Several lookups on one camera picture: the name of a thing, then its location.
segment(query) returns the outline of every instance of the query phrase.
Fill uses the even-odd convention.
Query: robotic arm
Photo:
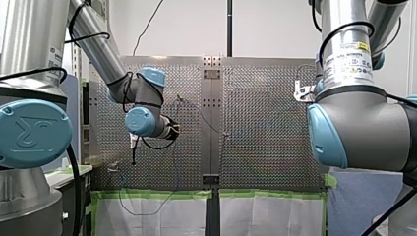
[[[84,1],[10,1],[0,67],[1,74],[9,75],[0,77],[0,133],[7,134],[0,138],[0,166],[42,166],[60,156],[71,141],[67,98],[59,88],[60,73],[55,71],[61,69],[67,22],[71,36],[82,38],[77,43],[107,84],[109,98],[135,103],[126,115],[127,130],[139,137],[175,140],[178,124],[160,114],[165,74],[147,67],[133,78],[107,38],[86,37],[100,29]]]
[[[71,0],[68,23],[74,38],[100,33],[91,8],[82,0]],[[126,115],[126,127],[130,133],[167,140],[178,137],[178,124],[160,114],[164,101],[163,72],[143,68],[137,73],[137,78],[132,79],[133,75],[126,73],[107,38],[91,37],[78,44],[107,84],[109,97],[121,104],[135,103],[135,107]]]
[[[323,78],[315,87],[315,104],[308,109],[313,155],[328,166],[404,173],[389,235],[417,235],[416,192],[406,193],[417,186],[417,99],[386,93],[374,85],[372,71],[384,64],[382,50],[406,4],[407,0],[376,0],[368,21],[364,0],[315,2],[323,22],[318,56]],[[400,103],[388,104],[388,98]],[[397,210],[407,202],[404,196],[408,207]]]

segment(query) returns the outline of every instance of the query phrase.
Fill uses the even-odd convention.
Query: robot end effector
[[[175,140],[179,135],[179,125],[171,118],[161,115],[164,102],[165,74],[151,67],[143,68],[135,79],[128,73],[120,83],[108,85],[109,98],[122,103],[135,103],[127,111],[126,128],[139,137]]]

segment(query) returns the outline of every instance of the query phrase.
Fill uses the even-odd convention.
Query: wire
[[[138,41],[136,42],[135,49],[133,50],[133,56],[136,56],[136,49],[138,49],[139,42],[141,41],[142,36],[144,36],[144,34],[147,32],[150,23],[152,22],[154,16],[156,15],[156,13],[159,10],[159,7],[160,7],[160,5],[162,4],[163,1],[164,0],[160,0],[160,2],[157,4],[156,9],[154,10],[152,16],[150,17],[150,19],[149,19],[149,21],[147,23],[147,26],[145,27],[144,31],[139,35]]]
[[[66,41],[64,41],[64,43],[78,42],[78,41],[82,41],[82,40],[87,39],[87,38],[100,36],[100,35],[105,35],[106,39],[110,39],[110,34],[108,32],[98,32],[98,33],[95,33],[95,34],[92,34],[92,35],[87,35],[87,36],[74,38],[74,39],[71,39],[71,40],[66,40]]]
[[[68,32],[70,34],[70,37],[72,40],[75,40],[74,38],[74,24],[76,23],[76,17],[80,14],[81,10],[83,10],[83,8],[87,5],[87,2],[84,1],[82,2],[82,4],[80,4],[77,9],[76,12],[74,13],[74,16],[71,18],[70,23],[68,24]]]
[[[152,215],[156,215],[156,214],[158,214],[161,210],[162,210],[162,208],[163,208],[163,206],[166,204],[166,202],[168,202],[168,200],[175,194],[175,192],[177,192],[178,191],[178,189],[179,189],[179,172],[178,172],[178,166],[177,166],[177,164],[176,164],[176,160],[175,160],[175,157],[174,157],[174,153],[175,153],[175,149],[176,149],[176,145],[174,146],[174,149],[173,149],[173,151],[172,151],[172,157],[173,157],[173,159],[174,159],[174,165],[175,165],[175,169],[176,169],[176,175],[177,175],[177,184],[176,184],[176,187],[175,187],[175,190],[174,191],[172,191],[169,195],[168,195],[168,197],[166,197],[165,198],[165,200],[162,202],[162,204],[160,204],[160,206],[159,206],[159,208],[155,211],[155,212],[152,212],[152,213],[134,213],[134,212],[132,212],[131,210],[129,210],[124,204],[123,204],[123,201],[122,201],[122,190],[119,190],[119,202],[120,202],[120,205],[122,206],[122,208],[124,209],[124,210],[126,210],[128,213],[130,213],[131,215],[133,215],[133,216],[152,216]]]
[[[317,23],[316,18],[316,0],[312,0],[312,16],[313,16],[313,23],[316,27],[317,31],[322,32],[322,29],[320,28],[319,24]]]
[[[22,76],[33,75],[33,74],[42,73],[42,72],[48,72],[48,71],[60,71],[60,72],[62,72],[62,76],[61,76],[61,79],[60,79],[61,84],[67,79],[68,73],[64,68],[62,68],[62,67],[48,67],[48,68],[34,69],[34,70],[29,70],[29,71],[25,71],[25,72],[18,72],[18,73],[10,74],[10,75],[7,75],[7,76],[3,76],[3,77],[0,77],[0,81],[4,81],[4,80],[7,80],[7,79],[12,79],[12,78],[17,78],[17,77],[22,77]]]
[[[148,148],[156,149],[156,150],[167,149],[167,148],[171,147],[175,143],[175,141],[176,140],[171,141],[168,145],[166,145],[164,147],[153,147],[148,142],[146,142],[144,138],[142,138],[142,142],[144,143],[144,145],[146,145]]]
[[[74,154],[73,147],[71,145],[67,148],[68,158],[70,159],[71,166],[73,168],[74,175],[74,188],[75,188],[75,215],[74,215],[74,230],[73,235],[78,236],[81,228],[81,177],[78,168],[77,158]]]
[[[178,116],[178,112],[179,112],[179,106],[177,107],[177,114],[176,114],[176,116]],[[176,179],[177,179],[176,180],[177,183],[176,183],[175,190],[172,191],[171,194],[168,195],[168,197],[166,197],[166,199],[162,202],[162,204],[159,206],[159,208],[155,212],[153,212],[153,213],[134,213],[134,212],[130,211],[127,207],[125,207],[125,205],[123,204],[122,195],[121,195],[121,191],[122,190],[120,189],[119,190],[119,202],[120,202],[120,205],[122,206],[122,208],[124,210],[126,210],[128,213],[130,213],[133,216],[151,216],[151,215],[156,215],[156,214],[158,214],[162,210],[162,208],[166,204],[166,202],[168,202],[168,200],[175,194],[175,192],[178,191],[178,189],[180,187],[180,171],[179,171],[179,168],[178,168],[177,160],[175,158],[175,151],[176,151],[176,149],[177,149],[177,144],[175,143],[174,148],[173,148],[172,153],[171,153],[172,161],[173,161],[174,168],[175,168],[175,172],[176,172],[175,173],[176,174]],[[122,184],[124,186],[126,186],[125,179],[124,179],[123,175],[121,175],[121,178],[122,178]]]
[[[348,23],[345,25],[342,25],[340,27],[338,27],[337,29],[333,30],[332,32],[330,32],[328,34],[328,36],[323,40],[322,45],[320,46],[320,50],[319,50],[319,60],[320,60],[320,65],[323,67],[323,54],[325,52],[325,48],[328,45],[328,43],[331,41],[331,39],[336,36],[341,30],[347,28],[347,27],[353,27],[353,26],[365,26],[368,27],[369,30],[371,30],[371,32],[369,33],[369,37],[371,37],[374,32],[375,32],[375,28],[374,26],[369,23],[369,22],[364,22],[364,21],[359,21],[359,22],[352,22],[352,23]]]
[[[383,48],[381,48],[380,50],[378,50],[377,52],[372,53],[373,55],[378,55],[380,53],[382,53],[384,50],[386,50],[398,37],[399,32],[401,31],[401,25],[402,25],[402,19],[401,17],[398,19],[398,29],[396,30],[395,35],[393,36],[392,40],[387,43],[387,45],[385,45]]]
[[[405,104],[407,104],[411,107],[417,108],[417,103],[414,103],[414,102],[412,102],[408,99],[405,99],[405,98],[402,98],[402,97],[399,97],[399,96],[396,96],[396,95],[392,95],[392,94],[389,94],[389,93],[387,93],[387,97],[391,98],[391,99],[394,99],[394,100],[397,100],[397,101],[400,101],[402,103],[405,103]]]
[[[135,141],[135,146],[132,149],[132,165],[136,165],[136,149],[138,148],[139,137]]]
[[[396,203],[394,206],[392,206],[387,212],[383,214],[375,223],[373,223],[363,234],[362,236],[368,236],[370,235],[375,229],[378,228],[386,219],[389,218],[390,215],[392,215],[394,212],[396,212],[400,207],[402,207],[404,204],[406,204],[411,198],[413,198],[417,194],[417,188],[413,188],[408,192],[407,195],[405,195],[398,203]]]
[[[99,35],[105,35],[106,39],[110,39],[110,34],[108,32],[98,32],[98,33],[95,33],[95,34],[92,34],[92,35],[82,36],[82,37],[78,37],[78,38],[74,37],[74,24],[76,23],[76,18],[80,14],[80,12],[83,10],[83,8],[85,6],[88,6],[88,5],[89,5],[89,3],[84,1],[82,4],[80,4],[77,7],[76,12],[74,13],[74,16],[71,18],[71,21],[68,24],[68,32],[70,34],[71,40],[67,40],[67,41],[65,41],[65,43],[74,42],[78,47],[80,47],[80,45],[77,43],[78,41],[82,41],[82,40],[85,40],[85,39],[88,39],[88,38],[91,38],[91,37],[96,37],[96,36],[99,36]]]
[[[132,72],[128,72],[126,74],[126,76],[124,76],[124,78],[129,77],[129,81],[128,83],[125,85],[125,88],[123,90],[123,103],[122,103],[122,107],[123,107],[123,112],[128,113],[128,110],[126,109],[126,101],[132,102],[131,100],[129,100],[128,98],[128,90],[130,90],[130,86],[132,84],[132,80],[133,80],[133,73]]]
[[[196,105],[196,104],[194,104],[192,101],[190,101],[190,100],[187,100],[187,99],[185,99],[185,98],[177,98],[177,100],[179,100],[180,102],[187,102],[188,104],[190,104],[190,105],[192,105],[194,108],[196,108],[198,111],[199,111],[199,114],[200,114],[200,116],[202,117],[202,119],[203,119],[203,121],[213,130],[213,131],[215,131],[216,133],[218,133],[218,134],[221,134],[219,131],[217,131],[216,129],[215,129],[215,127],[213,127],[212,126],[212,124],[208,121],[208,120],[206,120],[206,118],[205,118],[205,116],[203,115],[203,113],[202,113],[202,110]]]

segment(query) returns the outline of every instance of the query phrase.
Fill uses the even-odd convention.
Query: perforated metal panel
[[[167,86],[164,90],[162,114],[168,115],[181,125],[181,135],[172,147],[164,150],[141,147],[136,153],[137,164],[132,165],[132,151],[122,105],[108,100],[105,83],[93,71],[94,80],[98,81],[96,137],[99,152],[99,165],[92,178],[93,187],[201,189],[201,58],[183,61],[175,58],[157,60],[136,57],[124,58],[124,61],[128,71],[137,72],[144,66],[152,66],[166,73]],[[187,102],[178,101],[178,95],[186,98]],[[149,141],[154,147],[166,146],[169,142]],[[109,171],[108,168],[116,161],[119,162],[120,171]]]
[[[221,78],[211,83],[204,79],[207,61],[202,58],[127,57],[123,61],[129,71],[144,66],[165,71],[162,110],[180,123],[181,134],[176,146],[166,150],[141,147],[133,166],[122,106],[107,99],[107,87],[92,70],[94,189],[201,189],[203,174],[219,165],[221,188],[319,191],[324,185],[310,151],[306,105],[293,98],[297,68],[313,60],[221,58]],[[299,74],[302,85],[314,79],[312,70]],[[178,96],[185,100],[179,102]],[[203,115],[220,134],[210,132]],[[109,171],[116,162],[120,171]]]
[[[225,59],[221,188],[317,191],[306,105],[293,98],[297,68],[312,61]],[[304,83],[313,69],[299,71]]]

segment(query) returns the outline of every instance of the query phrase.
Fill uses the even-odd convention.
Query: green tape
[[[337,179],[336,177],[326,174],[325,175],[325,185],[328,187],[336,188],[337,187]]]
[[[96,226],[96,218],[97,218],[97,207],[98,207],[98,200],[99,198],[96,197],[93,193],[91,193],[91,228],[92,228],[92,236],[95,236],[95,226]]]
[[[90,168],[90,165],[79,165],[79,171],[82,172],[88,168]],[[63,174],[72,174],[73,173],[73,168],[68,167],[66,169],[61,170],[61,173]]]
[[[211,198],[211,191],[156,191],[156,190],[136,190],[123,189],[121,191],[95,191],[91,195],[97,199],[157,199],[165,200],[169,197],[171,200],[192,200]]]
[[[322,200],[327,195],[326,193],[300,193],[277,190],[219,190],[219,192],[220,197],[223,199],[274,197],[281,199]]]
[[[86,206],[86,213],[85,215],[88,215],[91,213],[91,205]]]

